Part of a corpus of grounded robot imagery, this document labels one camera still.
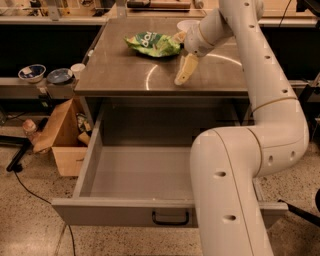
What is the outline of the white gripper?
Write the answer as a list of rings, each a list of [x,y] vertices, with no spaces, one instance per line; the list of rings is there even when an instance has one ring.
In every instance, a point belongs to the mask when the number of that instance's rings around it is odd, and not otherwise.
[[[187,34],[180,31],[173,35],[173,40],[179,44],[184,43],[184,48],[189,53],[180,59],[179,71],[174,79],[176,85],[183,85],[191,77],[198,66],[198,57],[203,57],[212,51],[216,39],[215,30],[206,28],[200,23],[192,25]]]

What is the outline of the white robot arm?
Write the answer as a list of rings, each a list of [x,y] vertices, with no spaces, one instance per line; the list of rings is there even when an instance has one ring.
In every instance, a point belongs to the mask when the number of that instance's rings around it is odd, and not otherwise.
[[[253,112],[251,126],[209,129],[193,142],[190,175],[203,256],[273,256],[253,180],[294,165],[308,147],[301,105],[258,21],[262,0],[219,0],[185,37],[184,84],[226,37],[236,39]]]

